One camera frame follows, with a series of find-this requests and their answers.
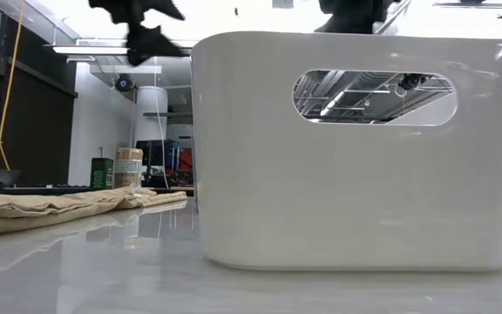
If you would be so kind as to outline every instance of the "beige cloth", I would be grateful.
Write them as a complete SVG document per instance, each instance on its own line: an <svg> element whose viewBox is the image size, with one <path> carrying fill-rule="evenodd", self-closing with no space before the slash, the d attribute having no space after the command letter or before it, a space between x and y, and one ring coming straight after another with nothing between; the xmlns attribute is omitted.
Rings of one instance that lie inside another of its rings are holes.
<svg viewBox="0 0 502 314"><path fill-rule="evenodd" d="M129 187L64 196L0 195L0 234L186 198L185 192L157 195L148 189Z"/></svg>

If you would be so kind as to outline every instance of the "glossy table surface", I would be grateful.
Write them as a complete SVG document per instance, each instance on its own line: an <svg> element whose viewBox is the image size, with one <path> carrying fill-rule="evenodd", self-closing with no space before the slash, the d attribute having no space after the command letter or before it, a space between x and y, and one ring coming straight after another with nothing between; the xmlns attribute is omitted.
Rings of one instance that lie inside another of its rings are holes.
<svg viewBox="0 0 502 314"><path fill-rule="evenodd" d="M193 200L171 207L0 235L0 313L502 314L502 272L228 269L203 257Z"/></svg>

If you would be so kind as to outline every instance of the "folded towel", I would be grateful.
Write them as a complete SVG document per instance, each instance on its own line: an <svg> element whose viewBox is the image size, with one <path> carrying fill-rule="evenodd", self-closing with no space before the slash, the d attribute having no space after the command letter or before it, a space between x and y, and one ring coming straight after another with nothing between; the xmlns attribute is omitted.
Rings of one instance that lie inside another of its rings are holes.
<svg viewBox="0 0 502 314"><path fill-rule="evenodd" d="M185 192L157 195L130 187L63 196L0 195L0 233L15 232L100 215L184 201Z"/></svg>

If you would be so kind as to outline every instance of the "countertop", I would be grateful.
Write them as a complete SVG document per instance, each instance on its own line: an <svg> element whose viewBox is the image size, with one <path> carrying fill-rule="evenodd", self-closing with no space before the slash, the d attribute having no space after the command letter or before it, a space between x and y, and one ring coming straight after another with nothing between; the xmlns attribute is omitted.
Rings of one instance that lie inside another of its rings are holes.
<svg viewBox="0 0 502 314"><path fill-rule="evenodd" d="M0 235L0 314L502 314L502 272L228 269L202 255L193 200L170 206Z"/></svg>

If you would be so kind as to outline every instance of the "green box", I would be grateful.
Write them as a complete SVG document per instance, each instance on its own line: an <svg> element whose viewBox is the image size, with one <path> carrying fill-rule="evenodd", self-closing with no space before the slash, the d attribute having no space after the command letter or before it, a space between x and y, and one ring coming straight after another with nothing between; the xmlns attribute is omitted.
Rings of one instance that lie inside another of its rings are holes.
<svg viewBox="0 0 502 314"><path fill-rule="evenodd" d="M113 160L109 158L92 158L91 188L113 188Z"/></svg>

